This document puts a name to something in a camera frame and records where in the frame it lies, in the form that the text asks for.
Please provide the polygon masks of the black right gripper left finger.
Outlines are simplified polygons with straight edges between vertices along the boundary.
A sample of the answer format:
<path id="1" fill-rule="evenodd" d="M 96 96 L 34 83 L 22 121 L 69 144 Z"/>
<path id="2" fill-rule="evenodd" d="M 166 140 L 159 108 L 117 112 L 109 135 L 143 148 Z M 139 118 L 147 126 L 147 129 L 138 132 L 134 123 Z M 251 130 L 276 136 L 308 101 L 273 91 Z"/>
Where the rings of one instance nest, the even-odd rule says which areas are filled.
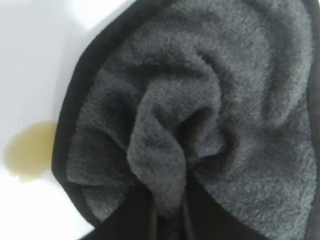
<path id="1" fill-rule="evenodd" d="M 148 192 L 131 192 L 123 204 L 86 240 L 156 240 L 157 213 Z"/>

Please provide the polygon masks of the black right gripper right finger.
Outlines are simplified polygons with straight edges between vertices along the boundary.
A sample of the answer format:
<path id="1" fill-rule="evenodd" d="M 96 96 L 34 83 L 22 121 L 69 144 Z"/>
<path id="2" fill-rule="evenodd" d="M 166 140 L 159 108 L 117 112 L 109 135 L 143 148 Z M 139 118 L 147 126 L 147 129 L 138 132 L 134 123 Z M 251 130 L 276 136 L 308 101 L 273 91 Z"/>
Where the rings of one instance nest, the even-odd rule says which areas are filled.
<path id="1" fill-rule="evenodd" d="M 197 240 L 251 240 L 250 229 L 225 211 L 201 188 L 188 188 L 187 206 Z"/>

